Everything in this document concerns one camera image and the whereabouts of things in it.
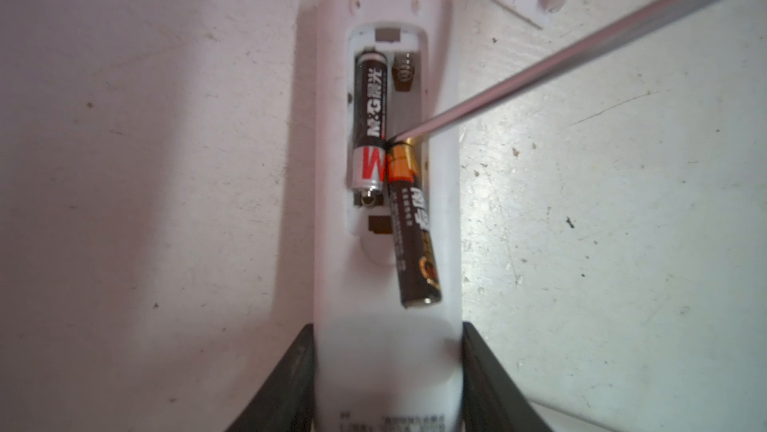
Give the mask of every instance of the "aa battery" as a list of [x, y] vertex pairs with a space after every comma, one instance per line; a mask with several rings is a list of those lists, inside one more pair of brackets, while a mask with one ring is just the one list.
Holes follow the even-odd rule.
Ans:
[[386, 56], [360, 54], [354, 69], [351, 188], [366, 207], [384, 204], [388, 78]]
[[387, 168], [399, 299], [405, 308], [438, 303], [442, 292], [413, 145], [394, 144], [387, 152]]

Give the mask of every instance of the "spring contact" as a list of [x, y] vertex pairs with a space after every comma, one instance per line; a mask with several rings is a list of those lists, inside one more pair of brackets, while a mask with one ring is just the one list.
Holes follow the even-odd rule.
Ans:
[[415, 72], [414, 54], [410, 52], [395, 54], [394, 64], [392, 65], [394, 90], [398, 92], [408, 92], [413, 86], [413, 76], [415, 75]]

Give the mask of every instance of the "rectangular slot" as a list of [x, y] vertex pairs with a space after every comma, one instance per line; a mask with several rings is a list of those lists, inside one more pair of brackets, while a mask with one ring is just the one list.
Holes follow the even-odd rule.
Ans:
[[376, 28], [376, 42], [399, 42], [399, 28]]
[[391, 234], [391, 216], [368, 216], [368, 230], [373, 234]]

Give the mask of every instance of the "battery label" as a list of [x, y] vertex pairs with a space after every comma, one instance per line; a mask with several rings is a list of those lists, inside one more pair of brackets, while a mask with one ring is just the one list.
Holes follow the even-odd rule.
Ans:
[[429, 234], [427, 201], [410, 144], [395, 144], [387, 151], [387, 171], [400, 299], [405, 307], [435, 304], [442, 295]]
[[381, 432], [445, 432], [445, 416], [386, 417]]
[[376, 146], [357, 147], [352, 151], [352, 168], [359, 174], [352, 176], [351, 187], [383, 187], [386, 177], [384, 160], [386, 153]]
[[378, 432], [377, 427], [369, 424], [341, 424], [338, 426], [338, 432]]
[[384, 91], [384, 70], [368, 68], [368, 136], [384, 139], [381, 130], [382, 96]]

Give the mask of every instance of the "dirty white surface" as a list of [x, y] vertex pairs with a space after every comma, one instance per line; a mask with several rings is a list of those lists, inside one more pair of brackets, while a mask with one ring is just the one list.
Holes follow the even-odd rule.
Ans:
[[[4, 430], [223, 430], [312, 320], [318, 1], [0, 0]], [[646, 1], [455, 0], [460, 96]], [[727, 0], [463, 127], [464, 315], [529, 397], [767, 429], [766, 34]]]

